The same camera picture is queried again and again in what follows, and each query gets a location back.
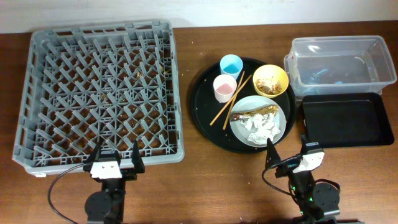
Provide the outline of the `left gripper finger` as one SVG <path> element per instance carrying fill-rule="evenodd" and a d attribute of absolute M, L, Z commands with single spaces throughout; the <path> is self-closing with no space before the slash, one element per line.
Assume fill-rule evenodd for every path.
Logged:
<path fill-rule="evenodd" d="M 93 163 L 97 159 L 98 151 L 100 150 L 101 144 L 97 143 L 93 152 L 88 156 L 87 160 L 85 161 L 86 164 Z"/>
<path fill-rule="evenodd" d="M 141 158 L 136 139 L 133 142 L 131 159 L 132 159 L 132 163 L 134 165 L 134 172 L 137 174 L 143 174 L 145 172 L 145 165 Z"/>

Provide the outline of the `white paper napkin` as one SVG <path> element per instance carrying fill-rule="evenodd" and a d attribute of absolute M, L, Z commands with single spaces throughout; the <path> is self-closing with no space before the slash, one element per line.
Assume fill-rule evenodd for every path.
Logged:
<path fill-rule="evenodd" d="M 239 124 L 249 131 L 246 140 L 257 145 L 266 144 L 268 139 L 273 141 L 278 134 L 282 133 L 275 122 L 273 113 L 255 114 L 251 118 L 240 121 Z"/>

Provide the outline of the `light grey round plate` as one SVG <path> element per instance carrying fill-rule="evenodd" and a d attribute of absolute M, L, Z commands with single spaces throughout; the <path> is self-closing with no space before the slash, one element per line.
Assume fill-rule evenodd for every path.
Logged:
<path fill-rule="evenodd" d="M 284 135 L 284 132 L 285 132 L 285 129 L 287 126 L 285 114 L 284 114 L 282 108 L 275 101 L 273 101 L 269 98 L 263 97 L 263 96 L 247 96 L 247 97 L 239 100 L 233 106 L 231 114 L 236 113 L 236 112 L 253 111 L 253 110 L 257 110 L 259 108 L 265 107 L 267 105 L 277 105 L 279 107 L 279 110 L 275 115 L 275 122 L 279 125 L 279 129 L 282 131 L 282 133 L 278 134 L 275 137 L 275 139 L 272 141 L 272 143 L 275 144 L 282 139 L 282 136 Z M 246 131 L 239 124 L 240 121 L 242 121 L 242 120 L 229 121 L 229 124 L 231 126 L 233 134 L 241 143 L 243 143 L 247 146 L 252 146 L 252 147 L 256 147 L 256 148 L 267 146 L 267 143 L 262 144 L 262 145 L 257 145 L 257 144 L 253 144 L 253 143 L 247 141 L 246 137 L 248 136 L 249 131 Z"/>

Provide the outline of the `brown snack wrapper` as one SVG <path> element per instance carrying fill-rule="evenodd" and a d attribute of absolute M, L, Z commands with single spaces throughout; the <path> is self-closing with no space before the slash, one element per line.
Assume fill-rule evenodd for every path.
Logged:
<path fill-rule="evenodd" d="M 266 114 L 276 115 L 278 110 L 279 110 L 279 107 L 277 105 L 267 105 L 265 107 L 262 107 L 262 108 L 259 108 L 257 110 L 253 110 L 253 111 L 232 113 L 229 120 L 230 121 L 239 121 L 239 120 L 243 120 L 243 119 L 249 119 L 249 118 L 254 117 L 256 114 L 259 114 L 262 116 L 264 116 Z"/>

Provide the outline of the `yellow plastic bowl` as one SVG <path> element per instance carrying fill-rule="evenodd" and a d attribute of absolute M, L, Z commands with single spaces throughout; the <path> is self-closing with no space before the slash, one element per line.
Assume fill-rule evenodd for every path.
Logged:
<path fill-rule="evenodd" d="M 289 87 L 289 77 L 285 70 L 277 65 L 262 65 L 257 68 L 252 78 L 258 95 L 275 98 Z"/>

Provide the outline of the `wooden chopstick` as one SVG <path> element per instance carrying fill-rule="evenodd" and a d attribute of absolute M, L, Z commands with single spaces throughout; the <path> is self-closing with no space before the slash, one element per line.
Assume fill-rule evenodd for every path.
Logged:
<path fill-rule="evenodd" d="M 245 87 L 246 83 L 251 79 L 252 75 L 248 76 L 247 79 L 245 79 L 244 82 L 242 82 L 238 93 Z M 231 104 L 232 98 L 226 102 L 226 104 L 224 105 L 224 107 L 222 107 L 222 109 L 220 109 L 220 111 L 218 112 L 218 114 L 213 118 L 213 120 L 210 122 L 210 126 L 212 126 L 214 124 L 214 122 L 220 117 L 220 115 L 223 113 L 223 111 Z"/>
<path fill-rule="evenodd" d="M 229 116 L 230 116 L 230 114 L 231 114 L 231 110 L 232 110 L 233 105 L 234 105 L 234 102 L 235 102 L 235 100 L 236 100 L 236 97 L 237 97 L 237 94 L 238 94 L 238 90 L 239 90 L 239 88 L 240 88 L 240 86 L 241 86 L 241 84 L 242 84 L 244 75 L 245 75 L 245 71 L 243 71 L 243 73 L 242 73 L 242 75 L 241 75 L 241 78 L 240 78 L 240 80 L 239 80 L 239 83 L 238 83 L 238 86 L 237 86 L 237 90 L 236 90 L 236 94 L 232 97 L 232 101 L 231 101 L 231 104 L 230 104 L 230 107 L 229 107 L 229 110 L 228 110 L 228 114 L 227 114 L 226 120 L 225 120 L 224 125 L 223 125 L 223 131 L 226 129 L 226 127 L 227 127 L 227 125 L 228 125 Z"/>

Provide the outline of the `pink plastic cup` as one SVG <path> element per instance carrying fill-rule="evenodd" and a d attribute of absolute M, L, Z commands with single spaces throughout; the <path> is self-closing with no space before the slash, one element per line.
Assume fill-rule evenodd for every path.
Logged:
<path fill-rule="evenodd" d="M 229 101 L 236 91 L 236 79 L 231 75 L 218 75 L 213 81 L 215 98 L 219 103 Z"/>

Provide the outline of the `blue plastic cup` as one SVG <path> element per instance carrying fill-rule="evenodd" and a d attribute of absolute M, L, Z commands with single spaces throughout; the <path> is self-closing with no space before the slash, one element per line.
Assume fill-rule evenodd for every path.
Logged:
<path fill-rule="evenodd" d="M 220 60 L 220 73 L 222 75 L 230 75 L 236 80 L 242 69 L 243 61 L 237 55 L 228 54 Z"/>

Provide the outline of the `food scraps and rice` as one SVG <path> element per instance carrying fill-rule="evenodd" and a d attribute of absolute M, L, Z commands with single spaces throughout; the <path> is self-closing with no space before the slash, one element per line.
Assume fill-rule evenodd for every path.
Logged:
<path fill-rule="evenodd" d="M 255 81 L 255 86 L 259 91 L 268 95 L 277 95 L 282 91 L 280 81 L 270 78 L 259 78 Z"/>

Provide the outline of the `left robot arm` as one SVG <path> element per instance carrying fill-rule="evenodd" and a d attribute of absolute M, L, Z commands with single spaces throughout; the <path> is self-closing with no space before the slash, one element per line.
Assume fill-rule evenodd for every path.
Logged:
<path fill-rule="evenodd" d="M 145 172 L 137 142 L 132 144 L 131 162 L 134 167 L 120 168 L 121 158 L 117 151 L 104 151 L 97 144 L 84 162 L 83 170 L 101 184 L 101 190 L 91 194 L 85 202 L 87 222 L 92 224 L 122 223 L 126 182 L 137 179 Z"/>

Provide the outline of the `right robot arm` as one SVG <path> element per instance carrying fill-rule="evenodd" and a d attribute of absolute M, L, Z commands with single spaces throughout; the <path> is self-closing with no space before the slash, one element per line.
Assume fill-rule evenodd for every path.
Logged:
<path fill-rule="evenodd" d="M 328 179 L 315 180 L 312 171 L 320 167 L 325 152 L 318 142 L 309 142 L 301 137 L 302 147 L 298 154 L 282 160 L 270 139 L 267 139 L 267 156 L 262 180 L 272 189 L 292 198 L 299 207 L 301 216 L 293 223 L 348 223 L 337 220 L 340 214 L 341 187 Z M 266 172 L 274 169 L 275 177 L 288 178 L 288 190 L 282 190 L 266 180 Z"/>

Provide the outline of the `grey plastic dishwasher rack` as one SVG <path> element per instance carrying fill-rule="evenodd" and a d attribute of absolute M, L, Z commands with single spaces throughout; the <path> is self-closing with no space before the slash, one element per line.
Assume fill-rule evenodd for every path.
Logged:
<path fill-rule="evenodd" d="M 30 39 L 12 158 L 36 177 L 81 171 L 96 146 L 132 166 L 180 162 L 175 36 L 167 20 L 47 29 Z"/>

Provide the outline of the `clear plastic waste bin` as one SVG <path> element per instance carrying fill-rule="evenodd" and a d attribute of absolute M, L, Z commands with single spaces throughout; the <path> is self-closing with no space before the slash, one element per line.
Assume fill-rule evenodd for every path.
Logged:
<path fill-rule="evenodd" d="M 378 35 L 302 37 L 292 41 L 284 69 L 296 98 L 380 94 L 397 81 L 385 40 Z"/>

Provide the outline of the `black rectangular tray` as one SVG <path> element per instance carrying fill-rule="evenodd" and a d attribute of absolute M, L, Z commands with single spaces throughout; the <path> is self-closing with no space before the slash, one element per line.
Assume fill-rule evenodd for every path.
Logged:
<path fill-rule="evenodd" d="M 302 113 L 307 139 L 323 148 L 385 146 L 395 141 L 377 93 L 305 96 Z"/>

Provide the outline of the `round black serving tray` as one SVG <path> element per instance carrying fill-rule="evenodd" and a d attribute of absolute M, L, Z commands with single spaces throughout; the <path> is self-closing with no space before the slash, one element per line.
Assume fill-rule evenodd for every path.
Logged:
<path fill-rule="evenodd" d="M 253 58 L 243 58 L 243 70 L 246 72 L 243 82 L 246 77 L 253 74 L 257 68 L 262 65 L 266 65 L 265 62 L 256 60 Z M 190 97 L 190 109 L 192 113 L 192 118 L 195 125 L 200 130 L 200 132 L 214 145 L 223 148 L 227 151 L 241 153 L 241 154 L 254 154 L 257 152 L 262 152 L 266 150 L 266 147 L 261 146 L 248 146 L 245 143 L 238 140 L 238 138 L 233 134 L 231 126 L 227 124 L 226 130 L 222 130 L 224 121 L 228 114 L 229 106 L 225 111 L 218 117 L 215 123 L 210 126 L 211 120 L 218 114 L 218 112 L 224 107 L 225 103 L 219 103 L 213 91 L 213 81 L 220 74 L 220 63 L 216 62 L 209 68 L 206 68 L 204 72 L 199 76 L 194 87 L 191 91 Z M 256 95 L 259 96 L 254 90 L 254 85 L 252 81 L 249 81 L 245 87 L 238 93 L 235 104 L 238 100 L 244 97 Z M 296 116 L 297 108 L 295 101 L 295 94 L 292 87 L 289 85 L 287 90 L 273 98 L 284 112 L 286 117 L 286 129 L 281 139 L 277 143 L 281 142 L 292 129 Z"/>

